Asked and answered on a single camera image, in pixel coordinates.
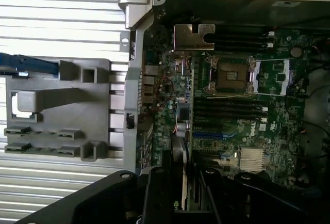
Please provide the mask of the silver finned chipset heatsink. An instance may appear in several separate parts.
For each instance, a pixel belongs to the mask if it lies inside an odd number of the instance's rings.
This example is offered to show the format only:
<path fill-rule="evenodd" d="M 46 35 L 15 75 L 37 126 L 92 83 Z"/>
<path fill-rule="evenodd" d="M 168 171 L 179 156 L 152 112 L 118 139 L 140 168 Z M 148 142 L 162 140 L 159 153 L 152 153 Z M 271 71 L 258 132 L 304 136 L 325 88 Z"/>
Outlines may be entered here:
<path fill-rule="evenodd" d="M 239 168 L 243 172 L 259 173 L 265 170 L 265 151 L 258 148 L 242 148 Z"/>

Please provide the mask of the green Dell motherboard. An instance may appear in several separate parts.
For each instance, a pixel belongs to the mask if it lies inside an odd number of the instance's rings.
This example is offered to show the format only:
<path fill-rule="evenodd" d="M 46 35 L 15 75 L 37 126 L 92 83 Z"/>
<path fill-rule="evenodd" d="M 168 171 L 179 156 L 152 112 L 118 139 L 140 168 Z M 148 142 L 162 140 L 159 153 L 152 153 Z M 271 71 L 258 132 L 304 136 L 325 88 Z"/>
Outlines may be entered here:
<path fill-rule="evenodd" d="M 175 105 L 177 102 L 190 104 L 192 114 L 192 151 L 198 152 L 201 161 L 213 166 L 229 178 L 242 172 L 239 168 L 242 148 L 258 148 L 265 151 L 265 172 L 273 182 L 280 185 L 291 185 L 291 176 L 297 167 L 300 135 L 305 133 L 303 116 L 306 99 L 308 56 L 312 44 L 311 35 L 300 30 L 273 29 L 274 37 L 226 38 L 215 34 L 205 35 L 204 39 L 214 45 L 240 45 L 255 47 L 271 47 L 264 52 L 241 51 L 179 51 L 174 52 L 174 25 L 152 25 L 144 36 L 144 66 L 159 67 L 159 75 L 155 82 L 155 98 L 153 104 L 142 102 L 147 127 L 139 131 L 141 139 L 139 167 L 160 166 L 162 152 L 171 148 L 171 134 L 174 131 Z M 215 43 L 214 39 L 235 40 L 271 40 L 273 43 L 232 44 Z M 303 54 L 299 58 L 290 55 L 293 47 L 301 47 Z M 245 98 L 264 101 L 258 106 L 268 107 L 268 111 L 257 110 L 194 110 L 195 98 L 206 98 L 199 87 L 200 63 L 207 55 L 230 54 L 248 55 L 261 61 L 259 94 Z M 290 60 L 292 82 L 285 96 L 280 95 L 284 60 Z M 202 104 L 202 105 L 247 105 L 247 104 Z M 267 113 L 267 122 L 252 123 L 212 123 L 222 124 L 222 139 L 194 138 L 193 119 L 196 111 L 230 112 L 230 113 Z"/>

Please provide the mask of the blue expansion slot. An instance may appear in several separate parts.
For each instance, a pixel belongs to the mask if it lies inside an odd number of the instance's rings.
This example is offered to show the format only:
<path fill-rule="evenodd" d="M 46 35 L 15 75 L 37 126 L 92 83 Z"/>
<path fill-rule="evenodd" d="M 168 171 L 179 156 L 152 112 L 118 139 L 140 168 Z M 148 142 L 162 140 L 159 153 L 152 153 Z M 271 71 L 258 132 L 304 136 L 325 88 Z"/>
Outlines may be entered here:
<path fill-rule="evenodd" d="M 203 133 L 203 132 L 194 132 L 194 138 L 210 138 L 210 139 L 222 139 L 223 135 L 221 133 Z"/>

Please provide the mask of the grey parts rack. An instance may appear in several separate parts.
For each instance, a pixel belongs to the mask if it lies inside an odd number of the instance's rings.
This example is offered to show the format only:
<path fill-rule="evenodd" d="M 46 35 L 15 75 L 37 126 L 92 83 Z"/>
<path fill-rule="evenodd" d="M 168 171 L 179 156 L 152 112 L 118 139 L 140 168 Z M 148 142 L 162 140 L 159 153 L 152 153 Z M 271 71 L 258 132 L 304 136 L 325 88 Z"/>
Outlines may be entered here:
<path fill-rule="evenodd" d="M 93 162 L 108 156 L 110 62 L 107 59 L 56 59 L 58 75 L 29 72 L 6 77 L 7 126 L 29 126 L 36 131 L 81 130 L 77 140 L 6 136 L 5 152 L 79 157 Z M 36 96 L 33 119 L 14 118 L 12 92 Z"/>

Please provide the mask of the black RAM slot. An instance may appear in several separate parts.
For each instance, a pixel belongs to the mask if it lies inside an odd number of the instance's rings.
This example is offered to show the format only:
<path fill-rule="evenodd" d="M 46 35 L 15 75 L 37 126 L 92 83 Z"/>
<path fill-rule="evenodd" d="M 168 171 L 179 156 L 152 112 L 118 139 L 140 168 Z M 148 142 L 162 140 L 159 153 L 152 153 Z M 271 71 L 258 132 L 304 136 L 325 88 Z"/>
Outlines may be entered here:
<path fill-rule="evenodd" d="M 268 111 L 269 108 L 258 105 L 197 105 L 194 106 L 194 110 L 257 110 Z"/>
<path fill-rule="evenodd" d="M 235 39 L 214 39 L 215 43 L 232 43 L 232 44 L 268 44 L 273 43 L 271 40 L 235 40 Z"/>
<path fill-rule="evenodd" d="M 256 39 L 263 39 L 268 37 L 274 37 L 275 32 L 270 31 L 267 33 L 220 33 L 215 34 L 217 37 L 226 37 L 226 38 L 256 38 Z"/>
<path fill-rule="evenodd" d="M 271 47 L 255 47 L 255 46 L 240 46 L 240 45 L 215 45 L 215 50 L 218 51 L 241 51 L 241 52 L 264 52 L 272 50 Z"/>
<path fill-rule="evenodd" d="M 272 28 L 263 26 L 223 26 L 216 25 L 217 33 L 268 33 Z"/>
<path fill-rule="evenodd" d="M 264 101 L 253 100 L 253 99 L 207 99 L 207 98 L 195 98 L 194 104 L 256 104 L 262 105 L 265 104 Z"/>
<path fill-rule="evenodd" d="M 230 113 L 230 112 L 206 112 L 196 111 L 194 116 L 198 117 L 233 117 L 233 118 L 262 118 L 267 117 L 267 113 Z"/>
<path fill-rule="evenodd" d="M 252 122 L 267 122 L 268 118 L 215 118 L 215 117 L 195 117 L 193 123 L 204 124 L 204 123 L 252 123 Z"/>

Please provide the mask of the black expansion slot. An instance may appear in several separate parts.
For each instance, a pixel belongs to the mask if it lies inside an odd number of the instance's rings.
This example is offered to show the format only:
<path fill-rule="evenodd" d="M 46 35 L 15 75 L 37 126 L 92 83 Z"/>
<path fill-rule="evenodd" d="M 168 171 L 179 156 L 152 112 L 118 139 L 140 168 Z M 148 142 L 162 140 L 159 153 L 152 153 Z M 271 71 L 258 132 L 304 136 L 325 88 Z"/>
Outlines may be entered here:
<path fill-rule="evenodd" d="M 223 130 L 222 124 L 200 123 L 193 126 L 194 130 L 201 132 L 220 132 Z"/>

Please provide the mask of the green RAM stick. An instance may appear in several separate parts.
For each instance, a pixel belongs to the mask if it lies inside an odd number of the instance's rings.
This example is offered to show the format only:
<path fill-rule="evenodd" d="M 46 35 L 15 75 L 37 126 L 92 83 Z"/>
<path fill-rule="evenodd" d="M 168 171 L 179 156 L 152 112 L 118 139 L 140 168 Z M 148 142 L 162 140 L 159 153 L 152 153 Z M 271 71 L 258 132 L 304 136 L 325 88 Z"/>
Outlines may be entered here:
<path fill-rule="evenodd" d="M 33 130 L 29 126 L 11 126 L 4 129 L 5 136 L 13 136 L 13 137 L 46 137 L 46 138 L 58 138 L 58 139 L 69 139 L 69 140 L 77 140 L 84 138 L 85 135 L 81 130 L 70 130 L 70 129 L 62 129 L 59 131 L 36 131 Z"/>

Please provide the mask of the silver open PC case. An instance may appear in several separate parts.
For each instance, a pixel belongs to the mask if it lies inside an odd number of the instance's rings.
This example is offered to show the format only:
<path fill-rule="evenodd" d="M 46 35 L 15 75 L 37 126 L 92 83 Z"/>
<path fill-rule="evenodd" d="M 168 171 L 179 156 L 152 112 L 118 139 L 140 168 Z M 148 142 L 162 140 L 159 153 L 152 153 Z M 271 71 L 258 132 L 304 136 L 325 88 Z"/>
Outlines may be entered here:
<path fill-rule="evenodd" d="M 129 30 L 129 64 L 124 90 L 125 166 L 140 171 L 139 131 L 147 127 L 142 106 L 144 36 L 152 25 L 199 24 L 263 26 L 293 29 L 311 35 L 297 167 L 289 189 L 322 186 L 330 147 L 330 0 L 119 0 Z M 265 172 L 259 172 L 273 182 Z"/>

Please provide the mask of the silver rear port stack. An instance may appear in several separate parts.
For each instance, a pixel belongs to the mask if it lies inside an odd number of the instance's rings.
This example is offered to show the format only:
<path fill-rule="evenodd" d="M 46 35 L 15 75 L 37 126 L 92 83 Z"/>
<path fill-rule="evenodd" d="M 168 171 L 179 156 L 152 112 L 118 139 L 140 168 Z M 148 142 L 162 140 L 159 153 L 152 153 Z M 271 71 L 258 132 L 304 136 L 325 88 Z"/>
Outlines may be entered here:
<path fill-rule="evenodd" d="M 142 102 L 145 105 L 153 104 L 155 98 L 155 82 L 159 75 L 159 67 L 154 65 L 144 66 L 142 74 Z"/>

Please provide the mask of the CPU with grey lid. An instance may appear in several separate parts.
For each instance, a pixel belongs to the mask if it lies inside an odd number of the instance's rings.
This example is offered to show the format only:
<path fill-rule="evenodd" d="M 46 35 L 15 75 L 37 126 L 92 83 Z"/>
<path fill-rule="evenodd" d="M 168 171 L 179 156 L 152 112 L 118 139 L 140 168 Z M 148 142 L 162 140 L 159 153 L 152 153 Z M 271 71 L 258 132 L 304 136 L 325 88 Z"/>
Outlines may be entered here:
<path fill-rule="evenodd" d="M 12 115 L 14 118 L 33 119 L 36 114 L 36 96 L 33 92 L 12 92 Z"/>

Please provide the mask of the CPU socket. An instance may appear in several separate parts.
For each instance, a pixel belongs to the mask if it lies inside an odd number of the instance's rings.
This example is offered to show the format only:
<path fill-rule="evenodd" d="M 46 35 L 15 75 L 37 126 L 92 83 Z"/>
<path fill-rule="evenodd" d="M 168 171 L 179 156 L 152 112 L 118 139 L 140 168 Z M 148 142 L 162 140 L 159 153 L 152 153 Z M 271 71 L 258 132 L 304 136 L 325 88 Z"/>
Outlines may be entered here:
<path fill-rule="evenodd" d="M 256 59 L 248 55 L 207 55 L 200 63 L 199 87 L 209 95 L 253 93 Z"/>

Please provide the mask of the bronze metal socket cover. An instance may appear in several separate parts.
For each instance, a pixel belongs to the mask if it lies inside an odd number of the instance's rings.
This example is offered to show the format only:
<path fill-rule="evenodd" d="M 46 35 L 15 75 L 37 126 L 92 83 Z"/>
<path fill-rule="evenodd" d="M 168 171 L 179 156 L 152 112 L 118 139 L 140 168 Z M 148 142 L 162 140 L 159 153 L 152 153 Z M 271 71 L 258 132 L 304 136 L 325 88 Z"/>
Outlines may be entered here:
<path fill-rule="evenodd" d="M 199 24 L 197 32 L 193 32 L 192 24 L 176 24 L 174 26 L 174 50 L 175 51 L 204 51 L 214 50 L 214 43 L 204 41 L 206 34 L 214 34 L 214 24 Z"/>

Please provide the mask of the white plastic bracket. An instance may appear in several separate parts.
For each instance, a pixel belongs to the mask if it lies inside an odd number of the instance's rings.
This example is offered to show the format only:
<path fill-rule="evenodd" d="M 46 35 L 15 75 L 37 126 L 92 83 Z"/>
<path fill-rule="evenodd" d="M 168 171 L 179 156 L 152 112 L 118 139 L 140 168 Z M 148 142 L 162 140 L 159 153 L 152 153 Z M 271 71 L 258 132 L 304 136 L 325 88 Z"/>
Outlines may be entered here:
<path fill-rule="evenodd" d="M 259 81 L 260 81 L 260 67 L 261 61 L 256 61 L 256 66 L 254 68 L 254 75 L 253 75 L 253 89 L 255 94 L 259 94 Z"/>
<path fill-rule="evenodd" d="M 280 95 L 285 96 L 287 93 L 287 88 L 292 82 L 291 70 L 290 70 L 290 60 L 284 60 L 283 75 L 285 76 L 284 81 L 282 82 L 282 88 Z"/>

